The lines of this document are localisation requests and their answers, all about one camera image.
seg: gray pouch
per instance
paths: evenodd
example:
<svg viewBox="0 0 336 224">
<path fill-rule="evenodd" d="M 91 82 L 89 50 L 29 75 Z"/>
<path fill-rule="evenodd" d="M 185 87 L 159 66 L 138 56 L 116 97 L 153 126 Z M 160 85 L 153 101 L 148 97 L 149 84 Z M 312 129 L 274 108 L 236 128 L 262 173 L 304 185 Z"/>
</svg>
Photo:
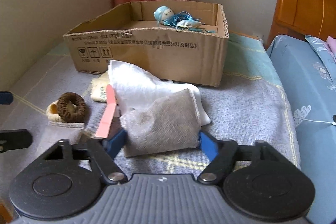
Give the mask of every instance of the gray pouch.
<svg viewBox="0 0 336 224">
<path fill-rule="evenodd" d="M 120 117 L 127 131 L 125 157 L 199 146 L 200 115 L 189 89 L 159 98 L 147 110 Z"/>
<path fill-rule="evenodd" d="M 40 156 L 58 140 L 68 139 L 70 144 L 78 143 L 83 129 L 83 122 L 49 122 L 41 136 L 35 158 Z"/>
</svg>

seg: gray plastic base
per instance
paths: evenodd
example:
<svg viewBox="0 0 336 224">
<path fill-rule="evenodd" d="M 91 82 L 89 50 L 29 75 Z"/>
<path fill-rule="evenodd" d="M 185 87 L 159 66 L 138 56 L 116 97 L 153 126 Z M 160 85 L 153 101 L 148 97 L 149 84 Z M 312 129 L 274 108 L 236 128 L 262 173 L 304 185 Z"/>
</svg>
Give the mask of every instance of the gray plastic base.
<svg viewBox="0 0 336 224">
<path fill-rule="evenodd" d="M 135 174 L 126 184 L 108 186 L 85 212 L 58 221 L 21 217 L 13 222 L 50 224 L 261 224 L 232 209 L 215 186 L 193 175 Z M 308 224 L 303 218 L 284 223 Z"/>
</svg>

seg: white cloth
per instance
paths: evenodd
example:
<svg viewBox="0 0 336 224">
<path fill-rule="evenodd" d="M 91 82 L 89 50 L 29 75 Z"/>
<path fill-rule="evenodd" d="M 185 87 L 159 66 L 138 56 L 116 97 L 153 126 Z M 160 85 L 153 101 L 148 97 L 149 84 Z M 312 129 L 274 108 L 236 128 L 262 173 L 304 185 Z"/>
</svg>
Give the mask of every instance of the white cloth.
<svg viewBox="0 0 336 224">
<path fill-rule="evenodd" d="M 196 99 L 201 126 L 211 122 L 202 106 L 200 91 L 192 84 L 164 82 L 136 65 L 117 60 L 110 61 L 109 79 L 114 88 L 121 115 L 133 109 L 148 109 L 158 98 L 189 89 Z"/>
</svg>

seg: black round disc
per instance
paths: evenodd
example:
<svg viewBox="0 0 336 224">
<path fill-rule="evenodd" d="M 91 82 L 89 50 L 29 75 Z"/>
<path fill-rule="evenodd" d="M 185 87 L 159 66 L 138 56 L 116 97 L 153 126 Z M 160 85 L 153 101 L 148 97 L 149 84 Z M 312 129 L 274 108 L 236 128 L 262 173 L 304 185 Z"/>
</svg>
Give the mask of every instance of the black round disc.
<svg viewBox="0 0 336 224">
<path fill-rule="evenodd" d="M 261 221 L 280 222 L 305 215 L 315 189 L 308 177 L 288 164 L 264 161 L 231 173 L 223 190 L 236 209 Z"/>
<path fill-rule="evenodd" d="M 34 219 L 53 220 L 89 207 L 101 191 L 91 171 L 62 161 L 45 161 L 39 168 L 23 170 L 13 181 L 9 197 L 14 207 Z"/>
</svg>

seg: blue yarn hair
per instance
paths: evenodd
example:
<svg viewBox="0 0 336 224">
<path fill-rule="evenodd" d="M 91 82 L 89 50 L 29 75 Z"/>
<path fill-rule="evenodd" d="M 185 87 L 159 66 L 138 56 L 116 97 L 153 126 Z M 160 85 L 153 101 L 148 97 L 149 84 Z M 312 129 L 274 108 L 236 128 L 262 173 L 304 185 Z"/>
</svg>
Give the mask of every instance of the blue yarn hair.
<svg viewBox="0 0 336 224">
<path fill-rule="evenodd" d="M 163 24 L 165 26 L 169 26 L 169 27 L 173 27 L 173 28 L 178 28 L 177 27 L 177 24 L 182 21 L 182 20 L 194 20 L 194 21 L 199 21 L 200 18 L 198 19 L 194 19 L 188 12 L 180 12 L 178 14 L 175 14 L 173 16 L 171 16 L 170 18 L 167 18 L 165 20 L 163 20 Z M 204 30 L 204 29 L 201 29 L 201 28 L 190 28 L 188 29 L 190 31 L 194 31 L 194 32 L 206 32 L 206 33 L 214 33 L 214 31 L 207 31 L 207 30 Z"/>
<path fill-rule="evenodd" d="M 199 19 L 194 19 L 188 12 L 180 12 L 178 14 L 175 14 L 175 15 L 171 16 L 170 18 L 167 18 L 167 19 L 163 20 L 163 24 L 166 25 L 166 26 L 176 28 L 176 25 L 184 19 L 196 20 L 196 21 L 200 20 L 200 18 Z"/>
</svg>

